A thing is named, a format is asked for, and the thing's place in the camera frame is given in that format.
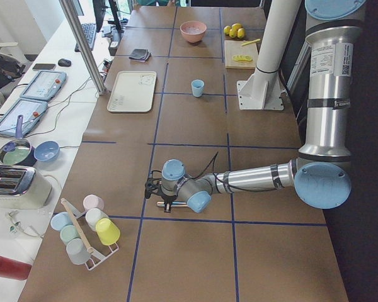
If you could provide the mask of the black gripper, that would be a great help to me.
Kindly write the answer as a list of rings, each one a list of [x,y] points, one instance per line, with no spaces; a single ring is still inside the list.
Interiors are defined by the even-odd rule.
[[[169,191],[165,188],[161,188],[161,197],[165,202],[164,205],[164,212],[165,213],[170,213],[171,212],[171,207],[172,203],[177,199],[177,195],[174,191]]]

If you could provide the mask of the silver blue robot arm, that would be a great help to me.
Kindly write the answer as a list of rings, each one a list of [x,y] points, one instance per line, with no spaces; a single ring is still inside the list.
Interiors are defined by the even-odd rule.
[[[311,48],[306,141],[296,159],[241,171],[191,177],[184,164],[168,160],[156,182],[158,203],[203,211],[216,193],[276,191],[292,186],[309,206],[330,209],[349,197],[352,183],[345,147],[350,108],[353,45],[362,31],[365,1],[273,1],[254,73],[238,82],[241,109],[272,109],[277,104],[278,68],[300,6]]]

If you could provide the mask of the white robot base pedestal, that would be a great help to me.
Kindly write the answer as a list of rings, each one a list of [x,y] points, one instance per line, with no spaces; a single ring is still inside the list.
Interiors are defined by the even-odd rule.
[[[278,70],[301,0],[274,0],[270,6],[254,73],[237,81],[239,109],[283,110]]]

